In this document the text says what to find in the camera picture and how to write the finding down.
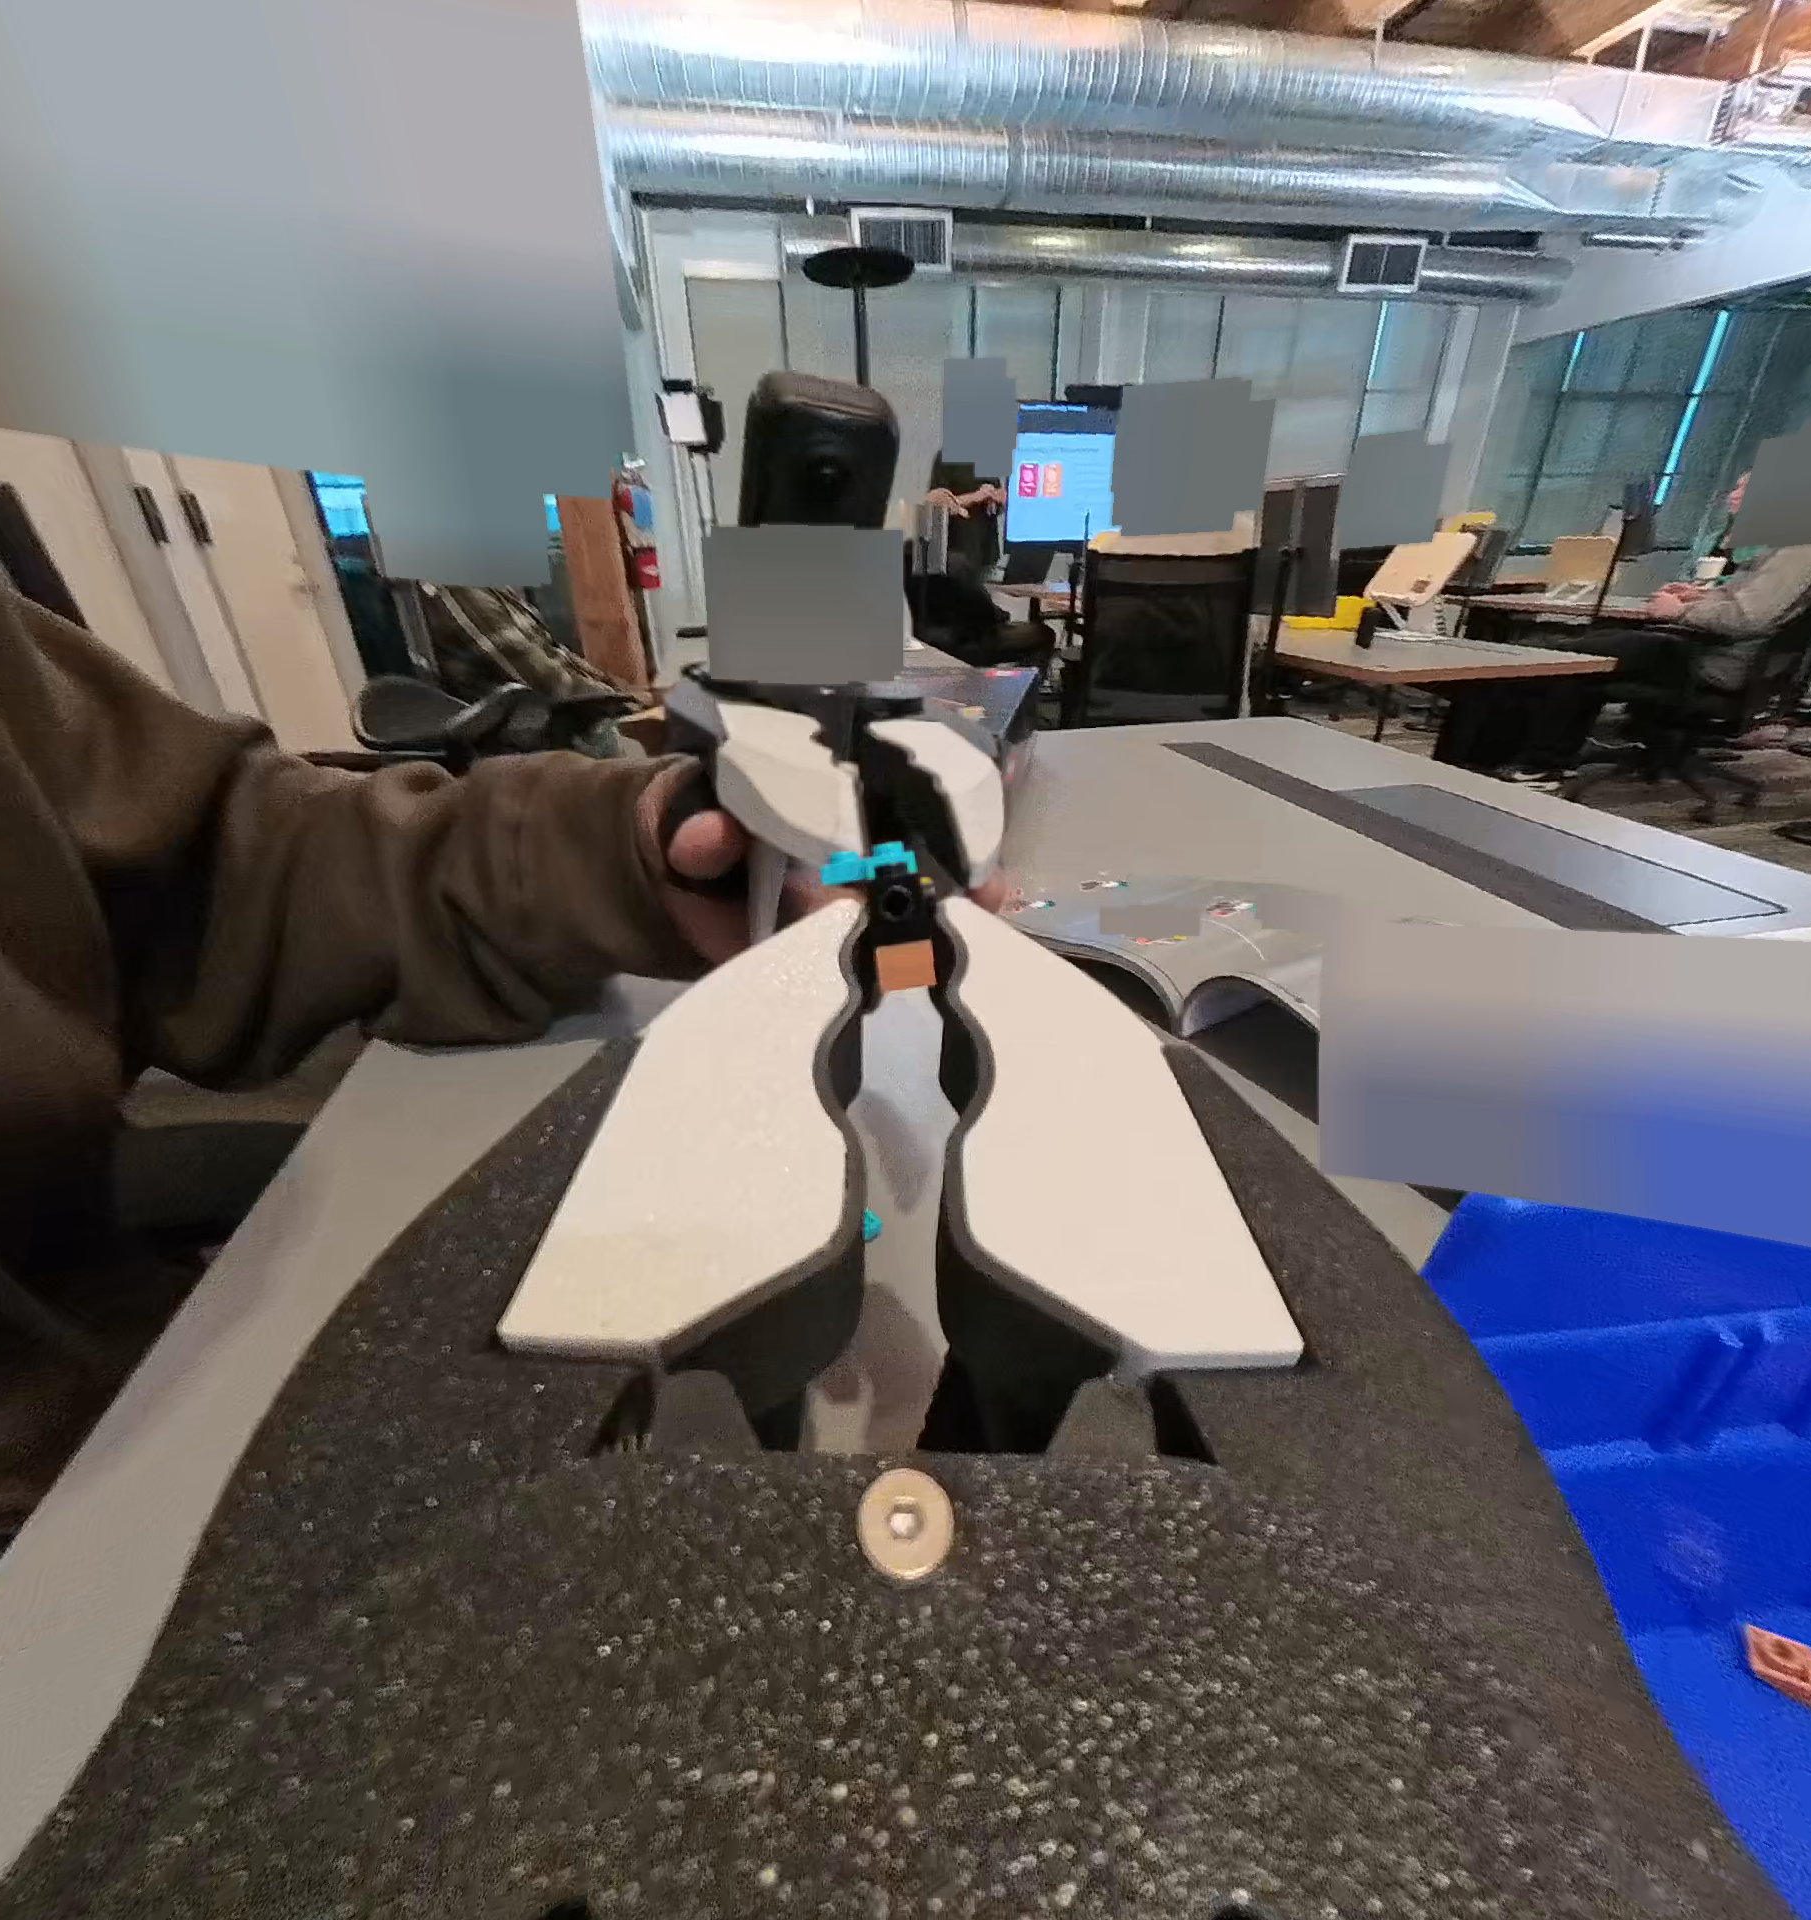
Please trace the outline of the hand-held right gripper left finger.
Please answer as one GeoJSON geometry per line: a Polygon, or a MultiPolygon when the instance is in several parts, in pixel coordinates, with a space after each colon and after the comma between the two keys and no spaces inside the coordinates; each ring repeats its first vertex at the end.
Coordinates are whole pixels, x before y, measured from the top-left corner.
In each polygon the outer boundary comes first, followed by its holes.
{"type": "Polygon", "coordinates": [[[802,1396],[863,1304],[855,937],[837,899],[686,985],[634,1044],[495,1338],[802,1396]]]}

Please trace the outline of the black office chair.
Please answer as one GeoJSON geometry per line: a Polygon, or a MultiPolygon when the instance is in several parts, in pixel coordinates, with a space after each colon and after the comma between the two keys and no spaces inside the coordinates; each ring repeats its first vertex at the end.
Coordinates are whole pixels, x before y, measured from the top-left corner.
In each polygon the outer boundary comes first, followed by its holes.
{"type": "Polygon", "coordinates": [[[367,756],[412,756],[465,772],[480,758],[539,753],[549,708],[522,685],[462,702],[425,680],[377,678],[360,686],[348,724],[367,756]]]}

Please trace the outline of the blue storage bin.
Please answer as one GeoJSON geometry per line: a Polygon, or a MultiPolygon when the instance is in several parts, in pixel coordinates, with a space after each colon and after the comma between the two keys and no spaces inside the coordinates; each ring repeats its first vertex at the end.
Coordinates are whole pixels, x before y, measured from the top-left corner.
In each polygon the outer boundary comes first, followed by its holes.
{"type": "Polygon", "coordinates": [[[1811,1250],[1469,1197],[1423,1280],[1507,1394],[1686,1762],[1811,1916],[1811,1250]]]}

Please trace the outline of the person's left forearm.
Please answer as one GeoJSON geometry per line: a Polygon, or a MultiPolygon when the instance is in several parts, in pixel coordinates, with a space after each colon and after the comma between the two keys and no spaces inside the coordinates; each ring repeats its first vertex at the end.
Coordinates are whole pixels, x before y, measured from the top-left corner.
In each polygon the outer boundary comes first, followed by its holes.
{"type": "Polygon", "coordinates": [[[692,978],[655,836],[691,774],[312,765],[0,582],[0,967],[124,1079],[275,1079],[348,1019],[508,1044],[603,978],[692,978]]]}

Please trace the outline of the yellow and black brick assembly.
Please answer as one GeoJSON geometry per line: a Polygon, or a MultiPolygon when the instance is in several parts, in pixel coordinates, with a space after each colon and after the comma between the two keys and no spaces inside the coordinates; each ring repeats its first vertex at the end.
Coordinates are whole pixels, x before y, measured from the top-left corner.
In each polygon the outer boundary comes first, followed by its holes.
{"type": "Polygon", "coordinates": [[[876,862],[865,882],[865,932],[860,978],[865,998],[931,994],[940,981],[937,886],[918,874],[918,858],[876,862]]]}

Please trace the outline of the person in brown jacket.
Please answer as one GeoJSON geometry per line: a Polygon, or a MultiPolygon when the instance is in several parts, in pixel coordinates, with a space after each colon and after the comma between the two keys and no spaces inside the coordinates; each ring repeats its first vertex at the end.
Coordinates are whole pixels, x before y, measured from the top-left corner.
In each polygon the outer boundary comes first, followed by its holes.
{"type": "Polygon", "coordinates": [[[0,967],[0,1536],[181,1294],[123,1224],[123,1095],[140,1074],[0,967]]]}

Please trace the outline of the printed brick set box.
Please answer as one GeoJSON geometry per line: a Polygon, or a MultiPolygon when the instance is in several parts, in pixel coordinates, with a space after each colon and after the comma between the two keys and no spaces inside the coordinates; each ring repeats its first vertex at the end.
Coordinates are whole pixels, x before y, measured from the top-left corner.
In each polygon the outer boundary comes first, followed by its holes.
{"type": "Polygon", "coordinates": [[[990,737],[997,758],[1016,756],[1037,732],[1043,686],[1037,666],[968,666],[937,654],[908,654],[899,685],[927,716],[990,737]]]}

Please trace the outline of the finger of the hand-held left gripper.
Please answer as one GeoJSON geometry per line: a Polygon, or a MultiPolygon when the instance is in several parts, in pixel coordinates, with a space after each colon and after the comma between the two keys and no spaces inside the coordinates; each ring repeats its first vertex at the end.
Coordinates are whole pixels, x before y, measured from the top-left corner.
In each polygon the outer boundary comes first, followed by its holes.
{"type": "Polygon", "coordinates": [[[995,876],[1005,783],[990,749],[944,721],[883,721],[883,790],[960,890],[995,876]]]}
{"type": "Polygon", "coordinates": [[[719,702],[713,794],[753,844],[802,868],[865,858],[860,777],[832,758],[812,715],[719,702]]]}

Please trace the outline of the brick instruction booklet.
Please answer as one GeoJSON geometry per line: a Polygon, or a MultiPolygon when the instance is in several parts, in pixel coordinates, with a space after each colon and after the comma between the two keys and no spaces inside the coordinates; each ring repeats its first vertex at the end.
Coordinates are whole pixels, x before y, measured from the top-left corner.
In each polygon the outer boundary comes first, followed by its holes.
{"type": "Polygon", "coordinates": [[[1176,1035],[1278,1010],[1319,1035],[1322,954],[1339,905],[1278,882],[1087,876],[1013,890],[1010,925],[1127,990],[1176,1035]]]}

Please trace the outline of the wall display screen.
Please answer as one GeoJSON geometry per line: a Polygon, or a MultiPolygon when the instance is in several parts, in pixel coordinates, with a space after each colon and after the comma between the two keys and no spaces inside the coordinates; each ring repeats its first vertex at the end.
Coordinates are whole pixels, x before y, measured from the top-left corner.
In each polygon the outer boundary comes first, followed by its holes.
{"type": "Polygon", "coordinates": [[[1005,477],[1005,545],[1063,550],[1118,529],[1115,429],[1118,408],[1019,406],[1005,477]]]}

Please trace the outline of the silver air duct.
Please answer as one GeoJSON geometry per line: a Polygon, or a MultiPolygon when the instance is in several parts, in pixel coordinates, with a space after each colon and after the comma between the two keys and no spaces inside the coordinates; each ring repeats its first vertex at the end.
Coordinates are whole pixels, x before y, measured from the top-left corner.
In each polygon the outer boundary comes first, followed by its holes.
{"type": "Polygon", "coordinates": [[[1346,131],[1436,150],[1728,135],[1719,82],[1005,5],[580,5],[618,107],[1082,132],[1346,131]]]}
{"type": "Polygon", "coordinates": [[[863,122],[832,111],[621,107],[612,175],[700,200],[944,204],[968,211],[1403,217],[1413,227],[1672,222],[1661,166],[1478,156],[1232,154],[1205,140],[863,122]]]}
{"type": "Polygon", "coordinates": [[[1395,236],[1230,236],[951,225],[931,216],[883,216],[860,238],[909,248],[909,280],[1132,282],[1188,293],[1298,299],[1557,303],[1568,262],[1544,253],[1415,244],[1395,236]]]}

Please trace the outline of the black floor lamp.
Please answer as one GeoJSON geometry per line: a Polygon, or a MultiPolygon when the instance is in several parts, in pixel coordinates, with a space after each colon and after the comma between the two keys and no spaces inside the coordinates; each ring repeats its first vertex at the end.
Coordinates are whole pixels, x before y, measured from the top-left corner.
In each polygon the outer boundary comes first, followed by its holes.
{"type": "Polygon", "coordinates": [[[849,296],[851,373],[869,388],[869,296],[908,285],[918,262],[893,248],[837,244],[802,260],[802,280],[849,296]]]}

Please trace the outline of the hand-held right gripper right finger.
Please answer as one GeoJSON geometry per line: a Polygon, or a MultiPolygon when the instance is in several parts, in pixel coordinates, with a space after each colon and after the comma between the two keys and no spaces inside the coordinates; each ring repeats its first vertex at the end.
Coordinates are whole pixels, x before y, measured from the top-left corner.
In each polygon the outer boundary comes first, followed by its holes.
{"type": "Polygon", "coordinates": [[[948,1352],[1005,1394],[1080,1376],[1295,1370],[1300,1328],[1253,1240],[1171,1041],[1010,921],[937,910],[948,1352]]]}

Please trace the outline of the black mesh chair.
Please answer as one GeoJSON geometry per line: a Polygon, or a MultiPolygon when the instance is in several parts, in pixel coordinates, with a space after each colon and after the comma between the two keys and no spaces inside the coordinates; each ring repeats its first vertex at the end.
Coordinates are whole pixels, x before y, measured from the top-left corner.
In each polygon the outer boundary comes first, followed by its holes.
{"type": "Polygon", "coordinates": [[[1089,548],[1063,664],[1060,727],[1232,721],[1251,697],[1257,550],[1089,548]]]}

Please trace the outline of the person's left hand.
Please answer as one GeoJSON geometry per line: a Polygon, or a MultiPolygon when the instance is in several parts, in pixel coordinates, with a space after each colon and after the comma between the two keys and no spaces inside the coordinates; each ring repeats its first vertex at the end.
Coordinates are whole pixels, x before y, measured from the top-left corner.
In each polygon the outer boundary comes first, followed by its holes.
{"type": "Polygon", "coordinates": [[[702,969],[753,944],[751,832],[717,802],[700,762],[669,762],[637,807],[655,900],[702,969]]]}

